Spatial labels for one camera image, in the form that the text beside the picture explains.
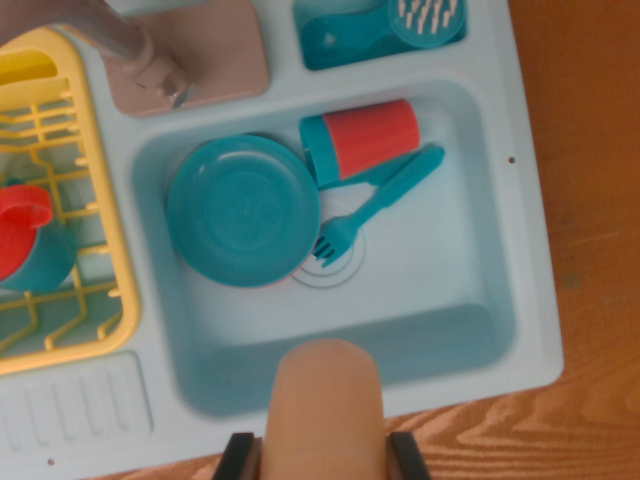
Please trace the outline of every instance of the yellow dish rack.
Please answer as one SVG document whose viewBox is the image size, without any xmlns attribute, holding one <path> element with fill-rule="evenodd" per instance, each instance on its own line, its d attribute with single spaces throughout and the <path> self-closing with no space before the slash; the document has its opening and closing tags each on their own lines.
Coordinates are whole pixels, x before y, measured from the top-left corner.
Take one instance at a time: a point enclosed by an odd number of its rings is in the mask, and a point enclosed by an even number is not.
<svg viewBox="0 0 640 480">
<path fill-rule="evenodd" d="M 0 291 L 0 374 L 122 346 L 140 319 L 133 268 L 82 60 L 49 29 L 0 49 L 0 182 L 11 178 L 49 190 L 80 248 L 55 292 Z"/>
</svg>

